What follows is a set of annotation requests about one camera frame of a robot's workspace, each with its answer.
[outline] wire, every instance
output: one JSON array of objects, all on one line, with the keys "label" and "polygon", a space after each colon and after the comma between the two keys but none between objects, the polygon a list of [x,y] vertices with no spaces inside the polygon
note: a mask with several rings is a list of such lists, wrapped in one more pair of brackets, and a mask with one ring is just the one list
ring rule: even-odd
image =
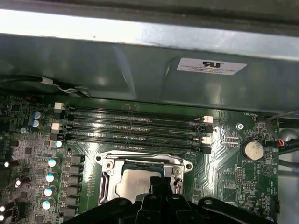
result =
[{"label": "wire", "polygon": [[299,169],[299,163],[298,162],[288,162],[288,161],[284,161],[284,160],[279,160],[279,164],[281,166],[284,166],[284,167]]},{"label": "wire", "polygon": [[79,97],[90,98],[90,96],[83,94],[81,91],[77,90],[73,85],[59,82],[54,79],[34,75],[0,75],[0,84],[8,84],[12,82],[35,82],[53,85],[67,94],[76,93],[76,95]]},{"label": "wire", "polygon": [[271,122],[277,118],[293,115],[296,113],[299,113],[299,111],[290,111],[290,112],[286,112],[286,113],[277,114],[277,115],[270,117],[266,121],[266,128],[267,128],[268,132],[272,135],[273,138],[278,140],[279,145],[281,147],[285,146],[285,142],[282,139],[280,139],[279,136],[275,133],[275,131],[271,128]]}]

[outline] white label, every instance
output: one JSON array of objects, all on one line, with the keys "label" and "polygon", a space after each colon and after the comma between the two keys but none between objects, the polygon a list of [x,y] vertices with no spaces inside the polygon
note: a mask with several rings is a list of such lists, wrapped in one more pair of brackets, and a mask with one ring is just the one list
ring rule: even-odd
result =
[{"label": "white label", "polygon": [[232,62],[218,62],[193,58],[181,58],[177,70],[231,76],[236,72],[240,71],[246,65],[247,64]]}]

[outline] capacitor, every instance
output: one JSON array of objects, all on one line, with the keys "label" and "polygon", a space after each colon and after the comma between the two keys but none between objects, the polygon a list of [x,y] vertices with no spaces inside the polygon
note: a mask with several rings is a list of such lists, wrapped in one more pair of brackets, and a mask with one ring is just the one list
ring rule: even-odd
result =
[{"label": "capacitor", "polygon": [[24,185],[24,184],[26,184],[26,183],[29,183],[30,181],[31,181],[30,177],[26,176],[26,177],[24,177],[24,178],[21,178],[21,179],[16,180],[15,185],[16,185],[17,187],[19,187],[19,186],[21,186],[21,185]]},{"label": "capacitor", "polygon": [[0,212],[4,212],[4,211],[7,211],[7,210],[10,210],[14,207],[15,203],[14,202],[8,202],[4,205],[2,205],[0,207]]},{"label": "capacitor", "polygon": [[63,145],[62,141],[55,142],[56,147],[61,147]]},{"label": "capacitor", "polygon": [[5,117],[7,115],[8,115],[7,111],[1,111],[0,110],[0,116]]},{"label": "capacitor", "polygon": [[7,104],[0,104],[0,110],[7,111],[8,110],[8,105]]},{"label": "capacitor", "polygon": [[57,180],[58,177],[59,177],[58,173],[53,172],[53,173],[47,174],[46,181],[47,182],[53,182],[54,180]]},{"label": "capacitor", "polygon": [[60,159],[58,157],[49,159],[49,161],[48,161],[49,167],[57,166],[59,163],[60,163]]},{"label": "capacitor", "polygon": [[20,129],[20,132],[21,132],[21,134],[27,134],[27,133],[28,133],[28,129],[25,128],[25,127],[22,127],[22,128]]},{"label": "capacitor", "polygon": [[248,140],[241,145],[242,155],[251,161],[260,160],[264,155],[264,147],[257,140]]},{"label": "capacitor", "polygon": [[55,199],[54,198],[49,198],[47,201],[44,201],[42,204],[43,209],[48,210],[55,204]]},{"label": "capacitor", "polygon": [[36,128],[41,128],[43,126],[43,122],[39,120],[33,120],[31,126]]},{"label": "capacitor", "polygon": [[51,185],[48,188],[46,188],[43,193],[45,194],[45,196],[50,197],[51,195],[55,194],[56,191],[57,191],[57,187],[54,185]]},{"label": "capacitor", "polygon": [[40,111],[33,112],[33,118],[34,119],[43,119],[45,117],[45,114]]},{"label": "capacitor", "polygon": [[6,212],[3,212],[1,215],[0,215],[0,221],[4,221],[6,220],[7,218],[11,217],[13,215],[13,211],[12,210],[8,210]]},{"label": "capacitor", "polygon": [[19,165],[19,161],[17,161],[17,160],[13,160],[13,161],[6,161],[5,163],[4,163],[4,166],[5,167],[16,167],[16,166],[18,166]]}]

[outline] metal panel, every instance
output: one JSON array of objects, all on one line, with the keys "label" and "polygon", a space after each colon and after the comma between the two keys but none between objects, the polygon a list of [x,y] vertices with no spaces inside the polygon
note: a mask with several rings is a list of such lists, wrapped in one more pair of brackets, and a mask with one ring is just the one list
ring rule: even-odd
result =
[{"label": "metal panel", "polygon": [[[0,9],[1,71],[18,68],[86,86],[95,98],[251,111],[299,106],[297,37],[121,21],[101,18],[94,8],[48,6],[50,14]],[[233,76],[177,71],[182,57],[248,66]]]}]

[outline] black cable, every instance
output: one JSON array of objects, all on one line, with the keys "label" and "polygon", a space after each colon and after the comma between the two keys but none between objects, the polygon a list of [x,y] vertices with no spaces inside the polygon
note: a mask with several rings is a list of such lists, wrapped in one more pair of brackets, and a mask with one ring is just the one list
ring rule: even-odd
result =
[{"label": "black cable", "polygon": [[285,116],[289,116],[289,115],[293,115],[299,113],[299,111],[290,111],[290,112],[285,112],[285,113],[281,113],[281,114],[277,114],[274,115],[272,117],[270,117],[267,121],[266,121],[266,128],[268,130],[268,132],[272,135],[273,138],[279,140],[279,136],[275,133],[275,131],[271,128],[271,122],[277,118],[280,117],[285,117]]},{"label": "black cable", "polygon": [[284,160],[279,160],[279,164],[281,166],[284,166],[284,167],[299,169],[299,163],[298,162],[288,162],[288,161],[284,161]]},{"label": "black cable", "polygon": [[8,84],[12,82],[35,82],[35,83],[54,85],[64,93],[68,93],[68,94],[73,93],[74,95],[79,96],[81,98],[90,98],[90,96],[88,96],[87,94],[84,94],[81,91],[77,90],[75,86],[71,84],[59,82],[55,79],[39,77],[34,75],[0,75],[0,84]]},{"label": "black cable", "polygon": [[279,155],[287,154],[287,153],[293,153],[299,151],[299,146],[294,146],[294,147],[287,147],[287,148],[282,148],[279,150]]}]

